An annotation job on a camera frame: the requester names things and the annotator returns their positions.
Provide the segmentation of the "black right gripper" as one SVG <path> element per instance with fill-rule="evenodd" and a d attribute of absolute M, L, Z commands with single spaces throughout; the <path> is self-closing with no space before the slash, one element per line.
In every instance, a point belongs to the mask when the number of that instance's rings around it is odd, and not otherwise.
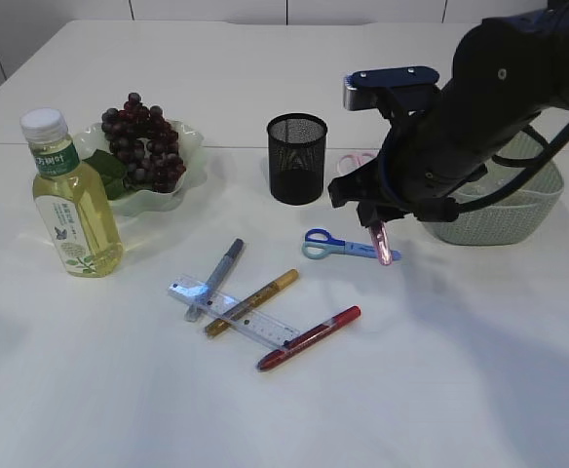
<path fill-rule="evenodd" d="M 422 222 L 453 222 L 460 214 L 460 205 L 452 197 L 405 202 L 392 190 L 382 172 L 379 158 L 364 164 L 347 175 L 334 178 L 328 186 L 332 207 L 337 209 L 357 202 L 357 215 L 362 227 L 413 215 Z"/>

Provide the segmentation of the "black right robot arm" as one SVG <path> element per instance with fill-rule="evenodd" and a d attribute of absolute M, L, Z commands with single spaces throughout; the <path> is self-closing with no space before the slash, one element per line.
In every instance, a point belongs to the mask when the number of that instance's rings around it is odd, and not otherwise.
<path fill-rule="evenodd" d="M 538 156 L 518 164 L 504 188 L 477 202 L 454 199 L 459 187 L 485 175 L 488 161 L 510 166 L 502 148 L 543 111 L 569 110 L 569 1 L 484 19 L 459 43 L 450 80 L 440 86 L 438 78 L 427 66 L 345 78 L 345 107 L 376 109 L 391 125 L 372 161 L 328 187 L 334 207 L 357 204 L 361 225 L 407 215 L 452 222 L 513 194 L 569 142 L 568 123 Z"/>

